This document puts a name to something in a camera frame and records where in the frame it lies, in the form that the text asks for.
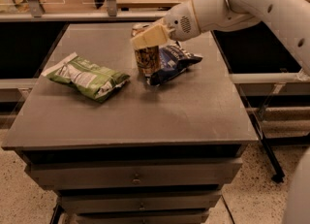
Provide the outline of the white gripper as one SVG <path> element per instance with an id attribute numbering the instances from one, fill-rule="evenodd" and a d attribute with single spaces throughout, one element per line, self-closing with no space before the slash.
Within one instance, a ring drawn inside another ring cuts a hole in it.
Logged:
<path id="1" fill-rule="evenodd" d="M 192 0 L 175 5 L 153 23 L 137 23 L 132 27 L 131 44 L 134 50 L 153 48 L 169 39 L 187 41 L 199 36 L 200 27 Z"/>

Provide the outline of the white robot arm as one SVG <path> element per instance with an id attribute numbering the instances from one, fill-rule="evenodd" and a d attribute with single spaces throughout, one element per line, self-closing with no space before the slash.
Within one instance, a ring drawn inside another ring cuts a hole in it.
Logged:
<path id="1" fill-rule="evenodd" d="M 305 0 L 189 0 L 132 39 L 135 48 L 187 41 L 207 31 L 235 31 L 262 22 L 310 73 L 310 5 Z"/>

